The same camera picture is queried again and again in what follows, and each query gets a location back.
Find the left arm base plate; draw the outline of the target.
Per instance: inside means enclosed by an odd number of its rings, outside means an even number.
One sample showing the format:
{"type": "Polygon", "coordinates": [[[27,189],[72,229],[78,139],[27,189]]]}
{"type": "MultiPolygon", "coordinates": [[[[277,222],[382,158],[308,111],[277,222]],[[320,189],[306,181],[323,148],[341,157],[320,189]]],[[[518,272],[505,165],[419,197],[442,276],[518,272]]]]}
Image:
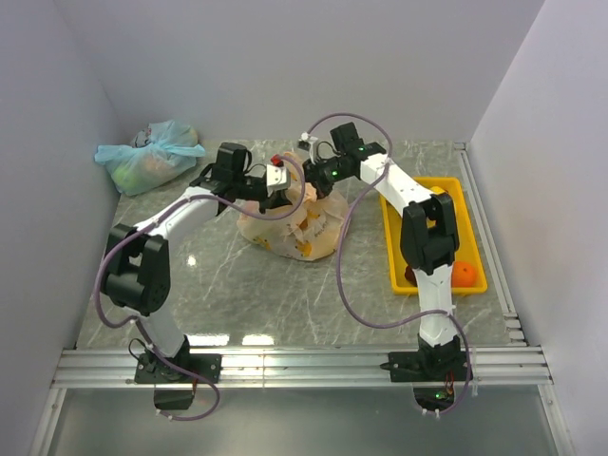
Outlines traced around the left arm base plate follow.
{"type": "Polygon", "coordinates": [[[134,382],[143,385],[185,384],[194,381],[189,373],[216,384],[219,381],[222,356],[218,353],[188,354],[183,359],[169,358],[163,362],[146,351],[139,356],[134,382]]]}

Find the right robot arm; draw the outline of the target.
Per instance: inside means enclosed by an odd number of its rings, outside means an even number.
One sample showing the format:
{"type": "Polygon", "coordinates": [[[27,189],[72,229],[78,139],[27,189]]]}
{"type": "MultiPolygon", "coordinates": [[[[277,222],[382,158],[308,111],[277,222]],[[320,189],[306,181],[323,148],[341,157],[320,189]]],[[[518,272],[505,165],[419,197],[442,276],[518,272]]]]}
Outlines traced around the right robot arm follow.
{"type": "Polygon", "coordinates": [[[330,135],[334,148],[330,159],[319,158],[311,130],[301,135],[299,147],[310,152],[304,163],[306,181],[323,198],[336,183],[357,178],[400,214],[400,252],[416,279],[420,326],[417,352],[398,362],[395,371],[411,382],[443,380],[466,361],[451,291],[460,247],[453,200],[417,183],[394,162],[391,144],[365,142],[354,123],[343,123],[330,135]]]}

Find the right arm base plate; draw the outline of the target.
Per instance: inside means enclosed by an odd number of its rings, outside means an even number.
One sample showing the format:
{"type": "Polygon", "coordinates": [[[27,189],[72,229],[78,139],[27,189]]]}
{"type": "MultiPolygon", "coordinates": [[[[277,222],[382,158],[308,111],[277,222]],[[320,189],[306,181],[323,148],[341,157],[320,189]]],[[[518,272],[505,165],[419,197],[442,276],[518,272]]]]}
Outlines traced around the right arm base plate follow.
{"type": "Polygon", "coordinates": [[[435,355],[422,351],[393,351],[380,368],[389,373],[393,383],[426,383],[472,379],[463,352],[435,355]]]}

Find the orange translucent plastic bag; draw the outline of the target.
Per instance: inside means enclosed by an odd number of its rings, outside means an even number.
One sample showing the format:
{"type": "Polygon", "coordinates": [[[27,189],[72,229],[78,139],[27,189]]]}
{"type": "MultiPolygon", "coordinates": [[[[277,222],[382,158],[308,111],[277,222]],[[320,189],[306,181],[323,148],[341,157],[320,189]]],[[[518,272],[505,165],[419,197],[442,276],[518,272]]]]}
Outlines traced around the orange translucent plastic bag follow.
{"type": "Polygon", "coordinates": [[[291,185],[286,197],[291,202],[303,199],[299,208],[287,218],[260,220],[241,214],[237,219],[239,233],[280,257],[315,261],[332,255],[349,210],[347,200],[333,190],[320,199],[311,184],[301,187],[292,163],[286,164],[291,185]]]}

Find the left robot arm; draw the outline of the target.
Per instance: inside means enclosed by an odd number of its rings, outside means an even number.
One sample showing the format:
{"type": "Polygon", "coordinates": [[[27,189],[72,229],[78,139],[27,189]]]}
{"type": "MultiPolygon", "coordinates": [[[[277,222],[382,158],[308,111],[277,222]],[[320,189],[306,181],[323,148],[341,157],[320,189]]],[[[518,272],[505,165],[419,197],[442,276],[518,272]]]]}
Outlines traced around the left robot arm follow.
{"type": "Polygon", "coordinates": [[[171,290],[171,252],[183,238],[237,200],[254,201],[254,218],[267,220],[267,210],[291,206],[286,192],[291,174],[300,169],[276,155],[262,176],[250,173],[251,153],[238,143],[224,142],[216,159],[191,181],[184,192],[155,216],[134,226],[115,225],[95,279],[94,298],[107,296],[125,310],[126,323],[138,327],[144,352],[142,371],[177,383],[193,376],[187,336],[177,326],[166,303],[171,290]]]}

